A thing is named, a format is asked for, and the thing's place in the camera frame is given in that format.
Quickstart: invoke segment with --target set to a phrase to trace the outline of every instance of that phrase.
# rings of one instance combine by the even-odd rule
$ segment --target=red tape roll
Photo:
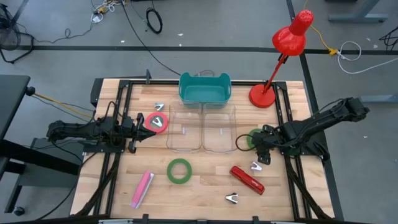
[[[162,118],[162,121],[163,121],[163,122],[162,122],[162,123],[163,123],[163,126],[162,126],[162,127],[153,128],[153,127],[150,125],[150,123],[152,122],[152,120],[153,120],[155,117],[161,117],[161,118]],[[164,132],[164,131],[166,130],[166,128],[167,128],[167,125],[168,125],[167,117],[166,117],[166,115],[164,115],[164,114],[161,113],[161,112],[151,113],[151,114],[145,119],[145,126],[146,126],[146,128],[149,129],[149,130],[151,130],[151,131],[154,131],[154,132],[156,132],[156,133],[162,133],[162,132]]]

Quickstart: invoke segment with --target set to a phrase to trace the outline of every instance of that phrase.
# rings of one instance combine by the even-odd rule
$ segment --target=teal plastic basket
[[[180,77],[180,98],[183,102],[218,103],[224,107],[231,97],[231,78],[227,73],[219,77],[192,77],[185,72]]]

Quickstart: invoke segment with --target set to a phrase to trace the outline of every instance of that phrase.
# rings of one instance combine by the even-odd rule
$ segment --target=wooden tabletop
[[[104,80],[96,117],[104,116],[108,102],[116,99],[118,83],[118,79]],[[293,118],[301,120],[309,117],[303,83],[287,82],[287,87]],[[237,135],[247,134],[254,128],[261,128],[263,124],[277,126],[275,105],[267,109],[253,106],[248,99],[250,88],[233,86],[229,100],[229,104],[236,108]],[[280,96],[284,111],[282,94]],[[141,112],[147,117],[155,112],[154,103],[161,102],[165,103],[163,113],[169,117],[170,104],[176,99],[177,85],[133,85],[129,116],[135,119],[137,113]],[[272,161],[269,166],[261,164],[262,171],[253,172],[250,165],[252,161],[257,161],[255,151],[236,150],[226,154],[210,154],[201,148],[195,153],[175,152],[166,146],[167,135],[166,130],[138,144],[135,154],[126,151],[121,156],[111,217],[142,218],[147,213],[149,218],[162,219],[252,220],[252,216],[258,216],[260,220],[293,220],[284,158],[277,150],[271,151]],[[215,134],[214,141],[217,141],[218,136]],[[71,214],[79,211],[96,190],[103,157],[104,154],[95,155],[81,169]],[[192,166],[191,179],[182,185],[171,183],[166,175],[168,164],[176,158],[184,158]],[[302,165],[308,191],[325,213],[333,216],[321,160],[316,156],[302,156]],[[229,174],[232,166],[242,168],[262,183],[266,188],[263,195],[258,195],[232,177]],[[155,176],[142,205],[133,209],[130,202],[145,170],[150,170]],[[183,166],[177,166],[173,174],[184,174],[184,170]],[[226,195],[233,192],[239,195],[237,205],[225,199]],[[296,192],[300,216],[303,217],[301,194],[297,189]],[[108,188],[101,204],[102,213],[107,194]]]

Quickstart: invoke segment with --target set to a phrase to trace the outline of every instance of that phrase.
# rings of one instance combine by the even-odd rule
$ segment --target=concrete floor
[[[22,0],[1,0],[15,14]],[[363,49],[384,50],[378,38],[396,27],[398,2],[385,0],[372,12],[388,13],[383,24],[330,24],[329,13],[350,12],[356,4],[337,4],[309,0],[307,8],[315,14],[314,26],[324,35],[330,47],[352,40]],[[302,9],[304,0],[293,0],[295,12]],[[144,15],[149,2],[135,2],[136,9]],[[213,47],[272,47],[271,37],[280,27],[290,23],[285,1],[278,0],[164,0],[155,1],[163,18],[161,35],[145,32],[146,26],[129,6],[127,12],[142,40],[149,46],[213,46]],[[18,23],[38,39],[53,40],[63,37],[69,27],[72,34],[81,34],[90,26],[89,0],[35,0],[29,1]],[[116,7],[104,21],[93,26],[84,37],[61,40],[60,46],[141,46],[130,29],[123,10]],[[317,34],[307,32],[307,48],[323,49]],[[22,51],[6,52],[15,57]],[[233,79],[265,79],[274,69],[279,54],[251,52],[154,52],[164,64],[178,72],[196,73],[211,69],[226,72]],[[395,94],[398,62],[375,68],[358,75],[343,73],[336,57],[306,55],[320,107],[337,98],[370,94]],[[347,70],[357,71],[396,56],[364,55],[360,61],[345,63]],[[149,69],[156,78],[178,78],[159,65],[147,52],[128,51],[64,51],[38,50],[15,65],[0,62],[0,74],[29,75],[30,85],[37,92],[60,101],[91,107],[89,104],[94,78],[143,75]],[[277,76],[278,80],[303,80],[298,57],[289,58]],[[367,105],[371,112],[359,123],[342,123],[326,131],[331,162],[340,195],[345,220],[367,223],[394,223],[398,219],[398,151],[395,137],[398,127],[395,120],[396,105]],[[33,138],[42,138],[47,125],[61,119],[79,122],[74,117],[25,97],[6,139],[20,144],[30,144]],[[6,174],[0,182],[2,195],[12,190],[16,177]],[[0,213],[3,222],[32,220],[47,213],[68,193],[68,189],[26,188],[17,205],[27,209],[21,217]],[[6,204],[0,199],[0,210]],[[64,217],[69,213],[72,197],[51,217]]]

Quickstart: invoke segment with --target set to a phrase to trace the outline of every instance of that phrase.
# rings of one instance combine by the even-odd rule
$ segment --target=metal binder clip
[[[157,111],[162,111],[163,107],[164,107],[164,103],[155,103],[155,108]]]
[[[238,194],[237,193],[232,193],[232,194],[230,194],[230,195],[227,195],[226,197],[225,197],[225,199],[226,200],[229,200],[230,202],[232,202],[232,203],[234,203],[234,204],[237,204],[238,203]]]
[[[162,122],[160,121],[159,118],[155,118],[155,119],[152,121],[152,123],[154,123],[156,126],[158,126],[158,127],[160,127],[160,128],[163,126],[163,124],[162,124]]]
[[[256,170],[256,171],[262,171],[262,167],[259,166],[259,164],[257,164],[257,162],[252,162],[250,169],[251,170]]]

